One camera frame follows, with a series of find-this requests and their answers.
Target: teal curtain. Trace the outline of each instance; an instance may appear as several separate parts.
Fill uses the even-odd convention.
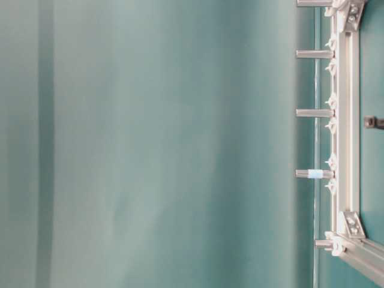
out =
[[[15,0],[0,34],[4,288],[313,280],[314,10]]]

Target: cylindrical standoff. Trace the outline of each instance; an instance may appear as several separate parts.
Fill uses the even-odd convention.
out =
[[[329,109],[297,109],[297,117],[325,117],[335,116],[335,111]]]
[[[333,0],[297,0],[298,7],[330,7]]]
[[[314,247],[316,249],[333,249],[334,243],[332,240],[315,240]]]
[[[297,50],[296,58],[305,59],[332,59],[335,52],[330,50]]]
[[[296,170],[296,177],[308,179],[332,179],[335,177],[335,173],[328,170]]]

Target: black clamp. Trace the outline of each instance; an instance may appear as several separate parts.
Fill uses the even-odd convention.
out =
[[[366,116],[364,117],[364,127],[384,130],[384,119],[378,119],[375,116]]]

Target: metal peg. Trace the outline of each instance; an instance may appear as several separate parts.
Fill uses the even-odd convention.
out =
[[[314,247],[316,249],[333,249],[334,242],[332,240],[315,240],[314,241]]]
[[[335,116],[335,111],[329,109],[297,109],[297,117],[326,117]]]
[[[308,178],[308,179],[332,179],[335,177],[333,171],[328,170],[296,170],[297,178]]]
[[[330,7],[333,0],[297,0],[298,7]]]
[[[384,119],[378,119],[375,116],[366,116],[364,117],[364,127],[384,130]]]
[[[329,50],[297,50],[296,58],[305,59],[332,59],[335,52]]]

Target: metal bar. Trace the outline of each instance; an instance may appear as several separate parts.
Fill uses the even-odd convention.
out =
[[[329,109],[297,109],[296,116],[329,118],[335,116],[335,112]]]
[[[335,173],[328,170],[296,170],[295,176],[308,179],[332,179]]]
[[[314,247],[316,249],[332,249],[334,246],[332,240],[315,240]]]
[[[333,51],[329,50],[297,50],[296,58],[304,59],[332,59],[335,56]]]
[[[297,0],[298,7],[330,7],[333,0]]]
[[[339,235],[346,247],[341,258],[360,273],[384,287],[384,246],[368,239],[354,240]]]

